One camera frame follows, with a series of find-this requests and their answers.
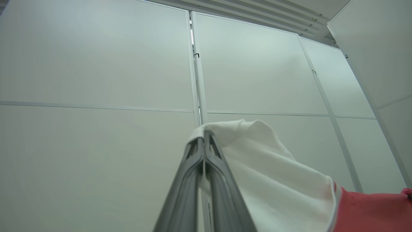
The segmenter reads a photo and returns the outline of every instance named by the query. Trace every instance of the red cloth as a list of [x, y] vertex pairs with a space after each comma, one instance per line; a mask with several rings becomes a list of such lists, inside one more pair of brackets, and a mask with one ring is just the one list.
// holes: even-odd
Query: red cloth
[[401, 194], [362, 194], [347, 192], [342, 195], [334, 232], [411, 232], [412, 189]]

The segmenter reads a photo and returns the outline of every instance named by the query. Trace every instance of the white wall panel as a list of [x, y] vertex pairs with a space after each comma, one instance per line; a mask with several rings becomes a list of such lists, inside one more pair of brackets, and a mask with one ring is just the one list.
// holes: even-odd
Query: white wall panel
[[327, 114], [296, 34], [202, 14], [192, 22], [208, 110]]
[[364, 193], [400, 193], [406, 185], [377, 120], [337, 121]]
[[333, 113], [375, 117], [351, 68], [339, 49], [301, 39], [321, 81]]
[[0, 106], [0, 231], [152, 231], [192, 113]]
[[266, 122], [298, 162], [329, 175], [346, 190], [355, 191], [329, 117], [208, 114], [210, 122], [239, 119]]
[[193, 109], [188, 30], [187, 11], [143, 1], [10, 1], [0, 100]]
[[412, 180], [412, 97], [378, 111]]
[[354, 0], [329, 22], [377, 107], [412, 94], [410, 9], [410, 0]]

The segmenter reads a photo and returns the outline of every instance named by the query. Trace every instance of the red fabric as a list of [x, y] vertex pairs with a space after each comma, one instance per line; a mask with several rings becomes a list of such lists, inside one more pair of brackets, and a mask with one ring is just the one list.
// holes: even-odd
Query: red fabric
[[362, 194], [342, 188], [334, 232], [411, 232], [412, 189], [401, 194]]

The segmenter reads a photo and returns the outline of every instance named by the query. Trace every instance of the white cloth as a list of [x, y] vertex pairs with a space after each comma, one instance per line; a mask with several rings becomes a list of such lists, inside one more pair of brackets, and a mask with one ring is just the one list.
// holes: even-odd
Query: white cloth
[[336, 208], [334, 183], [298, 163], [264, 122], [208, 123], [190, 141], [215, 133], [259, 232], [326, 232]]

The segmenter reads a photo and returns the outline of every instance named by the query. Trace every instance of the garment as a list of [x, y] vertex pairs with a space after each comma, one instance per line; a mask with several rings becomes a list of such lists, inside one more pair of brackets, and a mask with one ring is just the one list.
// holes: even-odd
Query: garment
[[[205, 130], [214, 132], [258, 232], [412, 231], [411, 189], [347, 192], [298, 163], [262, 121], [208, 123], [189, 141]], [[203, 177], [201, 187], [208, 192], [205, 182]]]
[[190, 138], [215, 133], [259, 232], [327, 231], [335, 211], [334, 184], [298, 163], [264, 122], [209, 123]]

